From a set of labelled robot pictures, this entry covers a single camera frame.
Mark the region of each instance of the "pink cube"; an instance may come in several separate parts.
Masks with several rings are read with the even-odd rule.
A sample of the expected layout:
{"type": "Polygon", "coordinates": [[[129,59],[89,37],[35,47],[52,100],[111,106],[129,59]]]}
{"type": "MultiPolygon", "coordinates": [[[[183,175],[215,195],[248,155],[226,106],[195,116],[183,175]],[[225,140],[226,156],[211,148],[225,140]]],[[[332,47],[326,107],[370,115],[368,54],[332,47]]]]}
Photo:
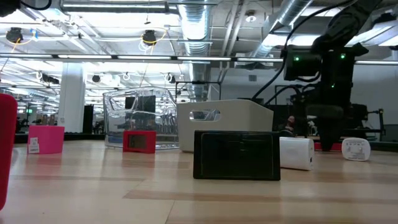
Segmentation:
{"type": "Polygon", "coordinates": [[[64,132],[65,127],[62,126],[29,126],[27,153],[62,153],[64,132]]]}

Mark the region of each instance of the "pillar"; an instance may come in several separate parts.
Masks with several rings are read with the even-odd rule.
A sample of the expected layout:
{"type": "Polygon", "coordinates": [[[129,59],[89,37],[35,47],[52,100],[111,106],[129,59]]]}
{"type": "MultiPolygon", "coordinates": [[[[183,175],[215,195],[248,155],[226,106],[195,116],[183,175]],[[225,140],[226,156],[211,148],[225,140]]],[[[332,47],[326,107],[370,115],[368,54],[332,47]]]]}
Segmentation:
{"type": "Polygon", "coordinates": [[[86,74],[82,63],[63,63],[58,126],[65,132],[83,131],[86,74]]]}

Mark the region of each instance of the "red object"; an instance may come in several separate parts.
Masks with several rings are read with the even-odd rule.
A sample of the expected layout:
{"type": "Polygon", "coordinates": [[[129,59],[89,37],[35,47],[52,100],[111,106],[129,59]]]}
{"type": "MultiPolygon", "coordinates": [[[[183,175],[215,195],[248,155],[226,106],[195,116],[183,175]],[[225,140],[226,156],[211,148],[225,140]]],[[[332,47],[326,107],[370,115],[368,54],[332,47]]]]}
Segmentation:
{"type": "Polygon", "coordinates": [[[123,152],[155,153],[156,131],[124,131],[123,152]]]}
{"type": "Polygon", "coordinates": [[[14,97],[0,94],[0,210],[6,204],[7,198],[12,147],[17,124],[17,107],[14,97]]]}
{"type": "MultiPolygon", "coordinates": [[[[322,151],[321,143],[316,142],[314,143],[315,150],[322,151]]],[[[341,152],[341,143],[334,143],[330,149],[330,151],[341,152]]]]}
{"type": "Polygon", "coordinates": [[[27,138],[27,153],[30,154],[29,145],[32,138],[37,138],[39,142],[40,150],[36,154],[62,153],[64,134],[65,127],[63,126],[29,126],[29,135],[27,138]]]}

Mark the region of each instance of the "clear plastic bin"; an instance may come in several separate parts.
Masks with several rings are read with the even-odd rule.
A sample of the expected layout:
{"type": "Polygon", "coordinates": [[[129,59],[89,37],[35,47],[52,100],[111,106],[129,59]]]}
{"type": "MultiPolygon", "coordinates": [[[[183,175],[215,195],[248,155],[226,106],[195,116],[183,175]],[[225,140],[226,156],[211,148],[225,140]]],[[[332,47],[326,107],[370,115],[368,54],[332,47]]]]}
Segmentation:
{"type": "Polygon", "coordinates": [[[156,149],[178,148],[177,105],[160,87],[104,93],[105,145],[123,147],[123,132],[156,131],[156,149]]]}

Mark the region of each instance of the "white cylindrical device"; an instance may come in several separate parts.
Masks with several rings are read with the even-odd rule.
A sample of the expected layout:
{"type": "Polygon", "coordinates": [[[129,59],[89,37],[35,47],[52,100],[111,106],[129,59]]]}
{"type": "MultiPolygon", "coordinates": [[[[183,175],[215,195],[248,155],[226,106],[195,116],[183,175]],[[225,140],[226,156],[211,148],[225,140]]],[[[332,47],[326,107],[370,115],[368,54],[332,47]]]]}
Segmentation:
{"type": "Polygon", "coordinates": [[[312,170],[314,144],[312,139],[279,138],[280,166],[283,168],[312,170]]]}

